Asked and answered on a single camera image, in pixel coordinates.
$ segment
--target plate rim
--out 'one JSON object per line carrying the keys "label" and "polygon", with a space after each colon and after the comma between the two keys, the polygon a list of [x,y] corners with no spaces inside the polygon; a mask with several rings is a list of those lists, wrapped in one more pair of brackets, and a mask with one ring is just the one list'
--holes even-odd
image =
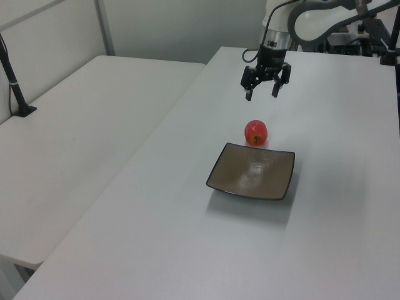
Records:
{"label": "plate rim", "polygon": [[[245,196],[242,194],[236,194],[235,192],[230,192],[230,191],[224,191],[223,189],[219,189],[217,187],[211,186],[208,182],[211,178],[211,176],[214,173],[214,170],[219,162],[219,159],[221,158],[221,156],[224,154],[224,151],[226,150],[226,148],[228,147],[228,145],[233,145],[233,146],[237,146],[237,147],[242,147],[242,148],[251,148],[251,149],[255,149],[255,150],[260,150],[260,151],[268,151],[268,152],[280,152],[280,153],[291,153],[293,154],[293,163],[292,163],[292,169],[291,169],[291,173],[290,173],[290,178],[287,181],[287,186],[286,186],[286,190],[285,193],[283,194],[282,197],[280,198],[267,198],[267,197],[251,197],[251,196]],[[257,147],[252,147],[252,146],[245,146],[245,145],[238,145],[238,144],[234,144],[232,142],[227,142],[224,146],[224,148],[222,149],[221,153],[218,156],[217,161],[215,162],[214,166],[212,167],[212,170],[210,172],[210,175],[207,178],[206,181],[206,186],[208,186],[209,188],[215,189],[216,191],[221,191],[227,194],[231,194],[231,195],[236,195],[236,196],[241,196],[241,197],[246,197],[246,198],[250,198],[250,199],[258,199],[258,200],[271,200],[271,201],[280,201],[283,200],[286,197],[286,194],[288,193],[289,190],[289,186],[290,186],[290,182],[292,181],[292,176],[293,176],[293,170],[294,170],[294,162],[296,160],[296,153],[293,151],[281,151],[281,150],[271,150],[271,149],[265,149],[265,148],[257,148]]]}

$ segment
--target dark brown plate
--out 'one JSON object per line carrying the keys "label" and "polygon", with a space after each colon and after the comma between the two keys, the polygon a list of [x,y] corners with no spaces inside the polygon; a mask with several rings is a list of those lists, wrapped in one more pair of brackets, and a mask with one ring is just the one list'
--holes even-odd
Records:
{"label": "dark brown plate", "polygon": [[229,194],[282,200],[289,188],[293,166],[294,152],[227,143],[206,184]]}

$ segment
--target black pole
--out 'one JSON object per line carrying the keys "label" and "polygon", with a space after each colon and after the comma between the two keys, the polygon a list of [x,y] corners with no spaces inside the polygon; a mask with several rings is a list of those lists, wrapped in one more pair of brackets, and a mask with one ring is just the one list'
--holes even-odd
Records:
{"label": "black pole", "polygon": [[389,46],[387,47],[387,52],[381,57],[381,64],[387,66],[396,65],[396,43],[398,41],[400,31],[400,6],[397,7],[396,18],[394,20],[392,34],[390,36]]}
{"label": "black pole", "polygon": [[21,91],[21,88],[19,88],[18,81],[15,77],[13,68],[11,67],[10,60],[8,59],[8,52],[6,50],[6,45],[3,44],[3,39],[0,40],[0,61],[18,102],[18,112],[15,114],[15,116],[26,117],[35,111],[36,107],[29,106],[24,99],[23,92]]}
{"label": "black pole", "polygon": [[396,86],[397,86],[397,112],[399,114],[399,133],[400,133],[400,64],[395,65]]}

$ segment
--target robotic arm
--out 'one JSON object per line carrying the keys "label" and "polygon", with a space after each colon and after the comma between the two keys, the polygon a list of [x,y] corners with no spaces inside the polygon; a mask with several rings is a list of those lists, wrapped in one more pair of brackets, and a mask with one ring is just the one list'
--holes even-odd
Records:
{"label": "robotic arm", "polygon": [[317,45],[340,27],[399,4],[400,0],[267,0],[257,65],[246,66],[241,81],[246,99],[251,100],[253,89],[263,81],[275,81],[274,97],[289,83],[291,66],[284,59],[292,40]]}

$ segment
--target white table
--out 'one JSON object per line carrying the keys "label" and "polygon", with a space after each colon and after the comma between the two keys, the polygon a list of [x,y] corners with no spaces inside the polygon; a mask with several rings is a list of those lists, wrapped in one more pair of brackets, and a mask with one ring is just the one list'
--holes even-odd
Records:
{"label": "white table", "polygon": [[0,126],[0,258],[36,269],[204,69],[99,56]]}
{"label": "white table", "polygon": [[[241,53],[219,50],[16,300],[398,299],[394,69],[291,52],[278,98],[247,102]],[[296,153],[283,201],[206,186],[252,119]]]}

